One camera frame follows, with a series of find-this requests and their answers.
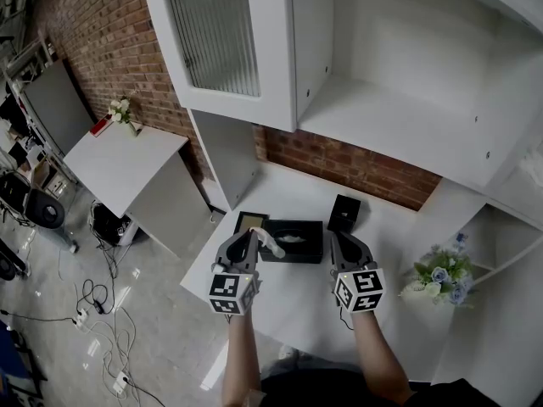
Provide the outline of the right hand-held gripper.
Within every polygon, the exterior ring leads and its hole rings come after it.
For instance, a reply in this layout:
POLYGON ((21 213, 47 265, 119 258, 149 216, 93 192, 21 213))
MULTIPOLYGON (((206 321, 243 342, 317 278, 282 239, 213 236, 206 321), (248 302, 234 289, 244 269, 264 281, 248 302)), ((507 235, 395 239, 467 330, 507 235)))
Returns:
POLYGON ((349 313, 374 311, 386 292, 382 268, 369 247, 345 233, 332 233, 330 250, 334 279, 333 294, 338 305, 349 313))

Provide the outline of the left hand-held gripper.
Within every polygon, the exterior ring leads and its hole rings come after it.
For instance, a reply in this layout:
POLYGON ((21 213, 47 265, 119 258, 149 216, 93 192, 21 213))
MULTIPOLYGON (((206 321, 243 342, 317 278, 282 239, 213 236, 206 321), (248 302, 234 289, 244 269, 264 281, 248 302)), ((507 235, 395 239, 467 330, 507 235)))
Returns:
POLYGON ((259 291, 259 238, 257 232, 247 230, 228 238, 217 250, 211 266, 212 279, 208 303, 216 314, 246 315, 259 291))

